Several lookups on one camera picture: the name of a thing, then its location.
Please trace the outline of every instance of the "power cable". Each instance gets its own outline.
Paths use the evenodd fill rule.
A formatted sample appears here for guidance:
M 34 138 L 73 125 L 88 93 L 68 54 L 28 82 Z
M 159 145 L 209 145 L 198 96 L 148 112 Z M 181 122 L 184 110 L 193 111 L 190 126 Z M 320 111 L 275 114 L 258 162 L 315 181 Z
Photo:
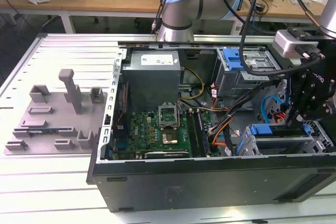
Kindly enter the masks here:
M 24 18 L 24 16 L 18 12 L 18 10 L 9 2 L 9 0 L 5 0 L 7 4 L 27 23 L 27 25 L 34 31 L 34 33 L 38 34 L 35 28 Z

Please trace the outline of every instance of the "wooden desk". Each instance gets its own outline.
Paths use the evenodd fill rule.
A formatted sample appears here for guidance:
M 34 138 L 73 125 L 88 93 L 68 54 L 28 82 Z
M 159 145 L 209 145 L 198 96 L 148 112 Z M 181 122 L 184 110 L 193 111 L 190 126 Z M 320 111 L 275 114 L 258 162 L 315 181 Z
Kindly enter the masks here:
M 154 17 L 159 0 L 51 0 L 50 3 L 34 5 L 27 0 L 9 0 L 22 14 L 59 15 L 67 33 L 74 33 L 71 16 L 103 17 Z M 299 5 L 292 5 L 288 0 L 266 1 L 269 5 L 265 22 L 309 23 Z M 238 12 L 246 17 L 250 4 L 245 0 Z M 310 2 L 308 8 L 320 16 L 324 6 Z M 0 13 L 15 13 L 5 0 L 0 0 Z

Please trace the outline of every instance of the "blue latch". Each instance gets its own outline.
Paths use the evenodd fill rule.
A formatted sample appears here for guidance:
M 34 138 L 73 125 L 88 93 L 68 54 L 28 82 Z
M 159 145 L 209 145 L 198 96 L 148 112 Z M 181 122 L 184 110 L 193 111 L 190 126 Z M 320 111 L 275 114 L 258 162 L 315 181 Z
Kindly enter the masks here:
M 272 135 L 273 132 L 268 124 L 257 124 L 250 127 L 252 135 Z
M 245 70 L 240 63 L 239 50 L 237 48 L 224 48 L 223 56 L 228 64 L 229 70 Z
M 304 123 L 302 125 L 302 128 L 303 128 L 304 132 L 307 134 L 307 136 L 309 136 L 311 134 L 311 127 L 308 124 Z

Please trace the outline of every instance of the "wire bundle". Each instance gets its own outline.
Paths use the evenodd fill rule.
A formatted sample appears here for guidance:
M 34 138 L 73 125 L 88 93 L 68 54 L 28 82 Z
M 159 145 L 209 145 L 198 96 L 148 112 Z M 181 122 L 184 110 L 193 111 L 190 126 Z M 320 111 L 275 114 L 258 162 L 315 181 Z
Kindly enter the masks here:
M 273 80 L 273 81 L 268 81 L 264 82 L 258 86 L 256 86 L 254 89 L 248 91 L 246 94 L 241 96 L 236 100 L 236 102 L 232 105 L 232 107 L 226 112 L 225 118 L 223 121 L 221 121 L 218 125 L 214 126 L 210 130 L 210 135 L 215 135 L 212 145 L 216 145 L 217 138 L 228 125 L 232 121 L 233 115 L 236 113 L 238 109 L 240 109 L 245 103 L 248 101 L 252 100 L 253 97 L 261 90 L 269 86 L 274 86 L 279 84 L 280 80 Z

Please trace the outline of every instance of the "desk leg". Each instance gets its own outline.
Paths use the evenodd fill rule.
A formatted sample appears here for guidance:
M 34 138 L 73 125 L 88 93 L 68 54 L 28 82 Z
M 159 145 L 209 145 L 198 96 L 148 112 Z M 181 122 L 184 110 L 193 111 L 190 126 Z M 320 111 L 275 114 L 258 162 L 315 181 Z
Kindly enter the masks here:
M 104 17 L 104 24 L 106 30 L 110 29 L 109 17 Z
M 75 34 L 76 31 L 75 31 L 73 22 L 71 20 L 71 17 L 67 14 L 61 14 L 61 19 L 62 19 L 62 22 L 63 22 L 65 32 L 67 34 Z
M 14 19 L 13 14 L 1 14 L 1 15 L 11 26 L 16 26 L 16 21 Z
M 240 22 L 237 18 L 235 18 L 235 21 L 232 25 L 231 35 L 239 35 L 240 31 L 242 30 L 243 23 Z

